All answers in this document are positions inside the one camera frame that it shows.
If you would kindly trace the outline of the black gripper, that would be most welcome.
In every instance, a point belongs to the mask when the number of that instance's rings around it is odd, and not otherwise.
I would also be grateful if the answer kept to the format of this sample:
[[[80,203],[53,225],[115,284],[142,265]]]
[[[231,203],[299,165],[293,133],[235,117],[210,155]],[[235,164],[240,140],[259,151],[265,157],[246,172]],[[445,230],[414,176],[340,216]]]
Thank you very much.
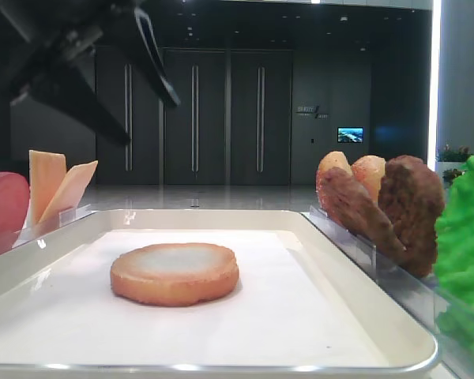
[[[149,15],[141,1],[0,1],[0,13],[23,39],[5,70],[11,103],[29,92],[113,144],[130,136],[99,102],[81,71],[69,65],[118,19],[118,48],[167,107],[181,100],[167,78]]]

